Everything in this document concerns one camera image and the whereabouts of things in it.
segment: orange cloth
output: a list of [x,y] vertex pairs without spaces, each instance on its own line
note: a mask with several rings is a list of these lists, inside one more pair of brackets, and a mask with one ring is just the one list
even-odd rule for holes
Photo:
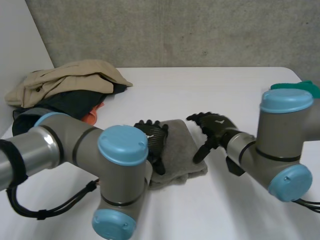
[[98,119],[98,115],[97,115],[97,110],[101,107],[103,107],[105,104],[102,102],[100,103],[99,105],[95,106],[94,108],[92,108],[92,110],[87,114],[85,115],[81,121],[82,122],[85,122],[87,124],[90,124],[90,125],[95,125],[96,122],[97,122],[97,119]]

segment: concrete wall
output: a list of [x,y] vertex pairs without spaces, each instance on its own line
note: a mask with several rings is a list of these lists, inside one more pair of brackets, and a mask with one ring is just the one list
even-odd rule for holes
[[13,122],[5,95],[27,74],[53,64],[24,0],[0,0],[0,137]]
[[281,66],[320,79],[319,0],[26,0],[55,66]]

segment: khaki clothing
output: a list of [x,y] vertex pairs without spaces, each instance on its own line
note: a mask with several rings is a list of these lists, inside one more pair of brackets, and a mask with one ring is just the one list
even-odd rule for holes
[[114,91],[111,82],[128,87],[133,85],[106,61],[75,61],[54,69],[30,73],[4,99],[8,105],[30,108],[42,99],[74,90],[111,94]]

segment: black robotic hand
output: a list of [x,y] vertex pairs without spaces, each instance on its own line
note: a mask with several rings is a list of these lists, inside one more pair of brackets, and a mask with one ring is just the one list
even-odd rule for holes
[[207,112],[193,114],[186,118],[188,121],[195,123],[202,129],[202,133],[207,136],[207,140],[202,145],[193,157],[195,164],[200,163],[209,153],[211,149],[217,149],[223,135],[229,129],[237,129],[237,127],[229,120],[229,118]]
[[140,120],[134,127],[146,134],[149,148],[147,159],[151,163],[153,170],[157,174],[163,175],[166,173],[166,169],[162,162],[161,154],[165,147],[169,127],[167,124],[162,127],[159,124],[159,121],[155,121],[153,124],[151,120],[146,121],[146,123]]

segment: gray towel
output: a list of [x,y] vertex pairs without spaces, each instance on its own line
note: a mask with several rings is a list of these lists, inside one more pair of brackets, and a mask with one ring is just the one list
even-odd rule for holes
[[165,174],[153,172],[150,189],[159,189],[172,184],[185,184],[187,179],[205,175],[208,172],[205,161],[194,164],[192,159],[198,148],[184,121],[168,120],[169,134],[162,153]]

